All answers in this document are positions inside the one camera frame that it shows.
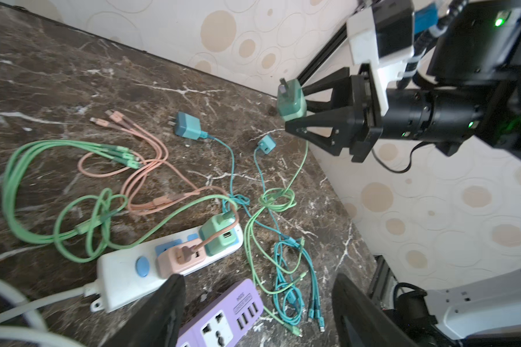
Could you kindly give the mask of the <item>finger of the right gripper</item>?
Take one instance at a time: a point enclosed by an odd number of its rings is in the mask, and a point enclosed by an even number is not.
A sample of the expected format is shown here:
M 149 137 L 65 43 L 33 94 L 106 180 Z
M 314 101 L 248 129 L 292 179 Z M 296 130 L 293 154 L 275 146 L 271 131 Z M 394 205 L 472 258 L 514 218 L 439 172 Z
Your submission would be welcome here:
M 332 96 L 350 98 L 352 87 L 350 82 L 350 68 L 343 67 L 330 75 L 316 81 L 310 85 L 302 87 L 304 96 L 312 95 L 322 91 L 332 90 Z
M 285 122 L 285 131 L 333 156 L 350 147 L 356 131 L 355 111 L 346 106 Z

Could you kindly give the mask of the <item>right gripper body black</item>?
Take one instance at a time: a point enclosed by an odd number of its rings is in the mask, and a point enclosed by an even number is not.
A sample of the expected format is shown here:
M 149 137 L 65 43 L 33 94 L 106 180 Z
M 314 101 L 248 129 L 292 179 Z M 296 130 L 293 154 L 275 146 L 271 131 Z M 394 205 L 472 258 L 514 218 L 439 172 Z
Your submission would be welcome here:
M 369 64 L 360 65 L 357 75 L 351 75 L 353 96 L 353 132 L 350 135 L 351 162 L 363 163 L 383 131 L 381 108 Z

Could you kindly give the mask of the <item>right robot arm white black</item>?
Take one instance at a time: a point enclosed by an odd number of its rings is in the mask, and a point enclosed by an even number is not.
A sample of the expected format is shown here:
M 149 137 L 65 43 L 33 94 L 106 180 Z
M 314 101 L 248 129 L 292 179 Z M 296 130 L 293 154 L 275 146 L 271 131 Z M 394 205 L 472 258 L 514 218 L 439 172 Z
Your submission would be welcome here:
M 280 82 L 289 134 L 354 163 L 380 139 L 453 156 L 477 137 L 521 159 L 521 1 L 452 1 L 444 16 L 375 1 L 345 28 L 358 73 Z M 342 346 L 521 346 L 486 335 L 521 325 L 521 269 L 453 289 L 398 283 L 389 310 L 339 274 L 331 299 Z

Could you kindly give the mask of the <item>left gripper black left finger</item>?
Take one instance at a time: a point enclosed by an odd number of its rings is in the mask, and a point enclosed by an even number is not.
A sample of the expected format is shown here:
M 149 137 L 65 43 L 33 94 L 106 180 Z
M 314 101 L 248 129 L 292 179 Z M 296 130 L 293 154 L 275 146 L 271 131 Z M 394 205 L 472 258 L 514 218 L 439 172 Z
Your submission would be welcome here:
M 170 276 L 105 346 L 176 346 L 185 309 L 185 278 Z

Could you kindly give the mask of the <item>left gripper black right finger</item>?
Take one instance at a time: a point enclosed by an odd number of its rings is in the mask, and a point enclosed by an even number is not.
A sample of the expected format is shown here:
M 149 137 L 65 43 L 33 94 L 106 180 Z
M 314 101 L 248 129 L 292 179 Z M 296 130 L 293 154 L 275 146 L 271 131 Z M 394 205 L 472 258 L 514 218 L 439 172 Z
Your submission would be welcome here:
M 331 292 L 340 346 L 414 346 L 415 343 L 344 274 Z

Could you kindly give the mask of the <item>pink charger plug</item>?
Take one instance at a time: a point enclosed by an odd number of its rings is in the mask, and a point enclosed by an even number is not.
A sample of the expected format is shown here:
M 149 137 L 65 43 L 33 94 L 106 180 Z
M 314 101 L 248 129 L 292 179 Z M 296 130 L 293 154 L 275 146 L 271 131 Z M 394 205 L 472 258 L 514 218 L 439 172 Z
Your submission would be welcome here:
M 183 275 L 185 271 L 205 261 L 205 247 L 202 246 L 202 240 L 197 238 L 162 252 L 156 262 L 159 276 L 168 279 L 174 274 Z

